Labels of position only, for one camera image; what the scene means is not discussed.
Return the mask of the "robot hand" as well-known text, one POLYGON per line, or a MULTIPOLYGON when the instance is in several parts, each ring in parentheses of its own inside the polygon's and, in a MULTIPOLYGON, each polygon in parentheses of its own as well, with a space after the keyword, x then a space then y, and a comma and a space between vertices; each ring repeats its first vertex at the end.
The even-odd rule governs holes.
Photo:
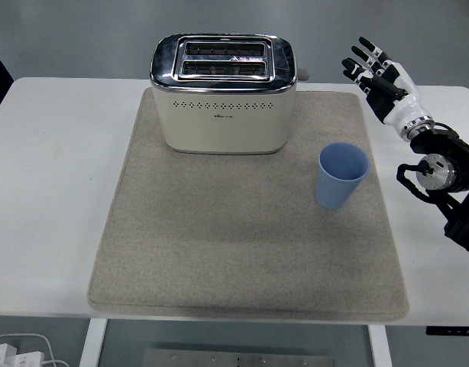
POLYGON ((361 61, 345 58, 341 62, 343 74, 364 92, 377 119, 394 127, 404 141, 430 129, 434 122, 422 107, 420 92, 403 66, 365 37, 359 42, 361 45, 353 46, 351 51, 361 61))

